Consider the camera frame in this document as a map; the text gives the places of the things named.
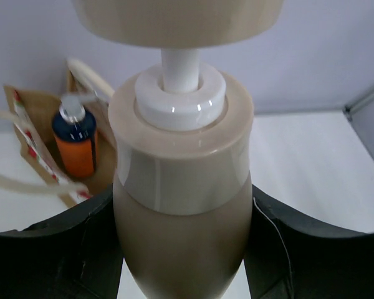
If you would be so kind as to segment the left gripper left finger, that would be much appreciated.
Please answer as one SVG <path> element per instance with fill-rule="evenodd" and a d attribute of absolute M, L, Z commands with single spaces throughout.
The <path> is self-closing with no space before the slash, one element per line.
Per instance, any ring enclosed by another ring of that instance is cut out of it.
<path fill-rule="evenodd" d="M 0 298 L 116 298 L 123 252 L 112 187 L 24 230 L 0 232 Z"/>

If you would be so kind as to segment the beige pump bottle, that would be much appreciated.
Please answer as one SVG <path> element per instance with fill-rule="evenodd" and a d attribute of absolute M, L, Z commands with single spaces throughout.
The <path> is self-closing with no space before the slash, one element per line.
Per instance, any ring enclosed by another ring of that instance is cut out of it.
<path fill-rule="evenodd" d="M 161 63 L 109 103 L 117 144 L 113 211 L 124 259 L 148 298 L 219 298 L 244 255 L 252 216 L 254 107 L 204 47 L 270 29 L 281 1 L 74 1 L 91 33 L 159 48 Z"/>

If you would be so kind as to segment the orange blue pump bottle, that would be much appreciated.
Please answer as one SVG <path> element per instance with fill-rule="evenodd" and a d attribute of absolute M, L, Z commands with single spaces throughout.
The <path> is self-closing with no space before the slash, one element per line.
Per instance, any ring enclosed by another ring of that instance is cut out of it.
<path fill-rule="evenodd" d="M 54 138 L 65 170 L 75 178 L 92 176 L 97 168 L 97 122 L 84 106 L 94 99 L 92 95 L 65 94 L 52 119 Z"/>

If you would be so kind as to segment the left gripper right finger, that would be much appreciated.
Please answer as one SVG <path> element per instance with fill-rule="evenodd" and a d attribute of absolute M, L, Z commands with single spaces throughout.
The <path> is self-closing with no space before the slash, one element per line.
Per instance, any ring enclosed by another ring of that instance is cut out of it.
<path fill-rule="evenodd" d="M 314 219 L 252 187 L 251 298 L 374 298 L 374 232 Z"/>

